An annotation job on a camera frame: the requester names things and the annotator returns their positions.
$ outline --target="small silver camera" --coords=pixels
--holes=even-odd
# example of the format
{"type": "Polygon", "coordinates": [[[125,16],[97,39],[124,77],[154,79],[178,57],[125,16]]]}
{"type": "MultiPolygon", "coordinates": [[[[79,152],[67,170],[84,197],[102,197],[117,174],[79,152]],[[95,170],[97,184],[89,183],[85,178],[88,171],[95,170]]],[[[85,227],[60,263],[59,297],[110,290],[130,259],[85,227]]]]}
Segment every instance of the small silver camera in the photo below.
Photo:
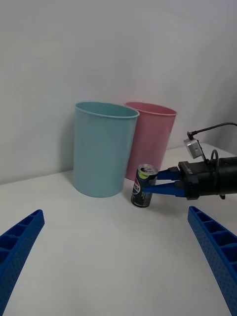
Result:
{"type": "Polygon", "coordinates": [[[189,138],[184,141],[184,144],[190,153],[190,155],[193,157],[193,159],[198,157],[203,157],[203,153],[200,147],[200,144],[197,139],[190,140],[189,138]]]}

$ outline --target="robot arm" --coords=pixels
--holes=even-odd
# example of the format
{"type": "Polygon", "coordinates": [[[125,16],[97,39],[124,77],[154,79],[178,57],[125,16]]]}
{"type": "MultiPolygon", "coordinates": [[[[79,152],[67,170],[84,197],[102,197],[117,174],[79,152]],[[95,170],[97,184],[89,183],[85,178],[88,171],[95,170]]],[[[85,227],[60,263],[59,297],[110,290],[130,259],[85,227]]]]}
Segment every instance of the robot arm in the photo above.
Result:
{"type": "Polygon", "coordinates": [[[211,159],[206,159],[199,141],[193,135],[223,125],[224,123],[200,131],[188,132],[188,139],[184,141],[191,156],[202,156],[203,161],[189,163],[179,162],[178,167],[172,167],[158,173],[158,180],[173,180],[174,182],[144,187],[145,193],[174,195],[176,197],[198,199],[200,196],[219,195],[222,199],[226,194],[237,193],[237,157],[219,158],[216,150],[211,159]]]}

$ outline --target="white wall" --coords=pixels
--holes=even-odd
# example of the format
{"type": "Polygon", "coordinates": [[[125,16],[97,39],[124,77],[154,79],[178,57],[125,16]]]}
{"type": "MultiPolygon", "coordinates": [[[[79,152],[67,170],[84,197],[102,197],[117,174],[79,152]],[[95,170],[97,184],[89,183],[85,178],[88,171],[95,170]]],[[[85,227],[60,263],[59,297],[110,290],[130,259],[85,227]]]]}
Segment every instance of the white wall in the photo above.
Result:
{"type": "Polygon", "coordinates": [[[1,1],[0,183],[71,168],[83,100],[170,106],[182,145],[228,99],[236,13],[234,0],[1,1]]]}

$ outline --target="pink bucket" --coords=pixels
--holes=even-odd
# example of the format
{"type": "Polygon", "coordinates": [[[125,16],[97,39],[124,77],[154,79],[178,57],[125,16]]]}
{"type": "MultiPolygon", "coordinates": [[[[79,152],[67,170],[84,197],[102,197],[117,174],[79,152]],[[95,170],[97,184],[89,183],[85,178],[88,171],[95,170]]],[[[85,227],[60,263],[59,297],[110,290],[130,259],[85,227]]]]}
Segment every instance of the pink bucket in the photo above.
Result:
{"type": "Polygon", "coordinates": [[[126,174],[126,178],[134,180],[142,163],[160,169],[177,112],[150,103],[127,102],[126,105],[140,112],[126,174]]]}

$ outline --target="light blue bucket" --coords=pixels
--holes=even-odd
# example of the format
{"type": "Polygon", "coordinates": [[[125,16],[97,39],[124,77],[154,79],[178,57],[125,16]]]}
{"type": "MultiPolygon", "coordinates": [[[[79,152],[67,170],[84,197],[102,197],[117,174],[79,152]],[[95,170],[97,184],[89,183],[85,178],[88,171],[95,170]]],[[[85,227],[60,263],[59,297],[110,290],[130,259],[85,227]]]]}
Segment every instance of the light blue bucket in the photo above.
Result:
{"type": "Polygon", "coordinates": [[[76,105],[73,170],[79,192],[105,198],[122,190],[138,116],[123,105],[76,105]]]}

